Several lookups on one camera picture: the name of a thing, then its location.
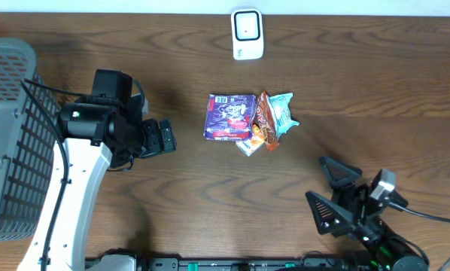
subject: plastic basket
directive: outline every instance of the plastic basket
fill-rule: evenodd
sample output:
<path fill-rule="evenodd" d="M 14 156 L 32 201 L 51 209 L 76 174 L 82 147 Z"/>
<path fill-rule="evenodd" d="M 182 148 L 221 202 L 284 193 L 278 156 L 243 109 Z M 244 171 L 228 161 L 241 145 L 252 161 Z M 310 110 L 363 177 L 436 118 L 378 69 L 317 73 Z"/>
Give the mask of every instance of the plastic basket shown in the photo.
<path fill-rule="evenodd" d="M 35 232 L 51 177 L 55 140 L 20 86 L 40 81 L 36 61 L 26 42 L 0 38 L 0 241 Z M 29 89 L 49 115 L 59 110 L 49 90 Z"/>

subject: pile of snacks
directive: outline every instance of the pile of snacks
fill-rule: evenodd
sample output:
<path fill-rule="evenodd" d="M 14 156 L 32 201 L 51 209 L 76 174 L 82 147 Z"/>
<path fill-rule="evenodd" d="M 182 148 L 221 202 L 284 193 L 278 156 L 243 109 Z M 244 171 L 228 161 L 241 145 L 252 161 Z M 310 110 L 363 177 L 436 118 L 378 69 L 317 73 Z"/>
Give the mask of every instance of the pile of snacks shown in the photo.
<path fill-rule="evenodd" d="M 287 93 L 269 97 L 265 91 L 257 98 L 210 95 L 203 135 L 208 140 L 234 141 L 247 156 L 263 143 L 273 151 L 280 136 L 299 125 L 288 108 L 292 96 Z"/>

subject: white backdrop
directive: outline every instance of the white backdrop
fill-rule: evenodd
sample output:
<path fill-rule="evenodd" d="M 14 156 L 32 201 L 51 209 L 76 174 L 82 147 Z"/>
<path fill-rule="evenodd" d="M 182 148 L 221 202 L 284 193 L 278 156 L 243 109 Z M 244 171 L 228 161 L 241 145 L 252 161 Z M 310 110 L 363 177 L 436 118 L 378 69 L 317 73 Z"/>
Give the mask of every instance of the white backdrop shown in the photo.
<path fill-rule="evenodd" d="M 0 11 L 450 16 L 450 0 L 0 0 Z"/>

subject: teal package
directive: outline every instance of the teal package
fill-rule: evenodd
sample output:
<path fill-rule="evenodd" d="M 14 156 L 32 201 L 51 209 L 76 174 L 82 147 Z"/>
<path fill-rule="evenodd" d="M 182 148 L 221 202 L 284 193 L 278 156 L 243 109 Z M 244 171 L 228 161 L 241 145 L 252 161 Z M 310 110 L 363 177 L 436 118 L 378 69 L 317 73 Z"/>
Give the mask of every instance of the teal package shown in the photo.
<path fill-rule="evenodd" d="M 288 104 L 292 99 L 293 93 L 286 93 L 270 97 L 275 117 L 277 118 L 277 138 L 285 134 L 292 126 L 299 125 L 297 121 L 292 120 Z"/>

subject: wooden surface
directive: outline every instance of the wooden surface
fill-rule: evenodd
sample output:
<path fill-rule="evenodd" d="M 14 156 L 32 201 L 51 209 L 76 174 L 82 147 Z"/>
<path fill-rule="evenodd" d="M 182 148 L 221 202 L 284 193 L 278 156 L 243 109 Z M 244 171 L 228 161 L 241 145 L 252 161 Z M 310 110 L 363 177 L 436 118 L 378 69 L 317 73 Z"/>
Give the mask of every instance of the wooden surface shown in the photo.
<path fill-rule="evenodd" d="M 173 154 L 107 173 L 87 256 L 109 248 L 183 257 L 301 256 L 360 248 L 319 236 L 304 197 L 330 195 L 317 158 L 397 174 L 410 208 L 450 218 L 450 18 L 263 18 L 262 59 L 232 58 L 230 17 L 0 14 L 0 36 L 29 42 L 50 86 L 90 93 L 97 68 L 140 80 L 151 112 L 172 120 Z M 300 122 L 272 153 L 246 157 L 203 138 L 209 93 L 293 92 Z M 70 97 L 59 97 L 61 102 Z M 450 225 L 388 210 L 383 218 L 437 269 Z M 14 269 L 30 239 L 0 243 Z"/>

